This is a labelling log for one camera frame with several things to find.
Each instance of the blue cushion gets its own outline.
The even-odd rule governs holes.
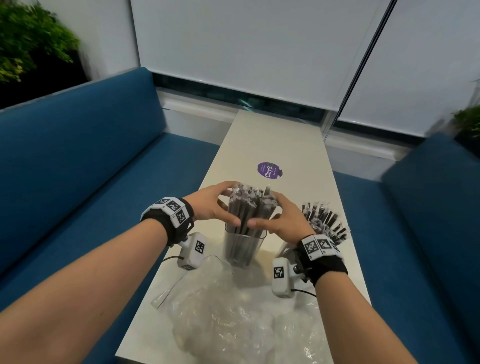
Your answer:
[[[172,134],[161,135],[8,271],[0,281],[0,311],[57,270],[138,223],[141,213],[152,202],[166,195],[185,196],[196,191],[217,150],[214,144]],[[158,264],[159,261],[84,363],[114,361],[114,354]]]
[[[0,274],[164,128],[145,68],[0,112]]]
[[[383,182],[480,357],[480,160],[437,134]]]
[[[334,175],[372,306],[420,364],[473,363],[381,184]]]

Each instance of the transparent container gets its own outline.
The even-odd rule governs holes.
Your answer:
[[[267,231],[262,230],[259,237],[236,234],[227,230],[223,238],[223,257],[233,267],[247,269],[257,255]]]

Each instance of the round sticker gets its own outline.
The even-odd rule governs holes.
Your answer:
[[[283,172],[279,166],[270,162],[262,162],[258,165],[258,173],[262,176],[270,179],[276,179],[282,177]]]

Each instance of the white table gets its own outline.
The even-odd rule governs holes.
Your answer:
[[[262,162],[278,165],[283,175],[272,179],[260,174],[257,166]],[[270,184],[274,191],[282,192],[297,205],[307,201],[328,202],[330,208],[341,216],[344,225],[347,224],[318,127],[239,111],[201,187],[225,180],[262,188]],[[221,252],[224,233],[221,221],[198,221],[194,231],[208,238],[206,255]],[[252,268],[234,274],[239,288],[253,293],[258,304],[268,307],[275,315],[292,310],[295,300],[280,299],[271,293],[272,260],[281,244],[276,235],[268,234]],[[350,278],[370,301],[353,241],[348,239],[339,248]],[[179,247],[173,247],[166,257],[178,255],[179,251]],[[184,274],[185,271],[176,267],[175,259],[160,266],[117,350],[118,357],[144,364],[195,363],[192,356],[177,348],[166,313],[160,313],[150,304]],[[300,282],[298,288],[311,289],[311,284],[303,284]]]

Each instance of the green leaves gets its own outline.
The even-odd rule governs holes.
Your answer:
[[[40,3],[0,2],[0,82],[20,81],[23,72],[35,68],[30,57],[35,49],[72,62],[66,51],[78,46],[75,35]]]
[[[480,105],[453,114],[454,123],[473,137],[480,137]]]

